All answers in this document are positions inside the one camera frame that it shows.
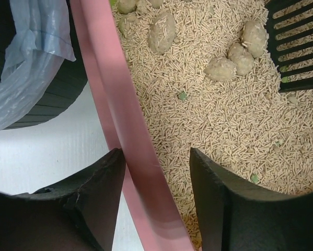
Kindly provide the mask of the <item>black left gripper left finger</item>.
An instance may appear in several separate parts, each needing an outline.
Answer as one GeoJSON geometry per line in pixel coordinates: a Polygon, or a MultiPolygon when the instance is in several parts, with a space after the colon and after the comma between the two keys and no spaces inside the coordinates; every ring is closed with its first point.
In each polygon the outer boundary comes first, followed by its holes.
{"type": "Polygon", "coordinates": [[[0,250],[111,250],[125,165],[113,149],[34,193],[0,192],[0,250]]]}

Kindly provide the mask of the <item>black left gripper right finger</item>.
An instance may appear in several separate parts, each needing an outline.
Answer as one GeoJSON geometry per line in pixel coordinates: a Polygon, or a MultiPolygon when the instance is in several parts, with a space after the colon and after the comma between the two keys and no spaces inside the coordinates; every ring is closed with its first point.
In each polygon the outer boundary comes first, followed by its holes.
{"type": "Polygon", "coordinates": [[[313,250],[313,192],[263,188],[195,148],[190,174],[203,250],[313,250]]]}

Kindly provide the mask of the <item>pink green litter box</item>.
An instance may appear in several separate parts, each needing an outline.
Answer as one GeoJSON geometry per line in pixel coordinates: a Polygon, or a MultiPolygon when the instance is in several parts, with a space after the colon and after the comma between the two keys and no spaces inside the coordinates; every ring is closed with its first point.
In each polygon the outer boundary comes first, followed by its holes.
{"type": "Polygon", "coordinates": [[[71,1],[78,42],[110,149],[127,163],[123,193],[145,250],[193,250],[163,175],[109,1],[71,1]]]}

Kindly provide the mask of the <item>black trash bin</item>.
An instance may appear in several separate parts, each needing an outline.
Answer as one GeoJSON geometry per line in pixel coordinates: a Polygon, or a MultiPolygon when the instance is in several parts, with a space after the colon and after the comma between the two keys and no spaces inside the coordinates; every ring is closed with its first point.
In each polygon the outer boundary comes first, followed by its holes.
{"type": "MultiPolygon", "coordinates": [[[[5,50],[16,34],[9,2],[0,1],[0,78],[5,63],[5,50]]],[[[71,5],[68,1],[66,3],[69,13],[71,44],[76,60],[74,62],[64,60],[40,100],[26,115],[4,130],[35,126],[57,117],[76,100],[87,83],[71,5]]]]}

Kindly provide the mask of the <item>blue plastic bin liner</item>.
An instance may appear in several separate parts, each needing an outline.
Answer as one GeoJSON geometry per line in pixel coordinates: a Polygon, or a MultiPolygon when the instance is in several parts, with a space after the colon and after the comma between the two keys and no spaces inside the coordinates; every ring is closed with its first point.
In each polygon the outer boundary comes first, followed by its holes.
{"type": "Polygon", "coordinates": [[[66,1],[10,1],[16,34],[0,78],[0,130],[26,115],[64,60],[76,60],[66,1]]]}

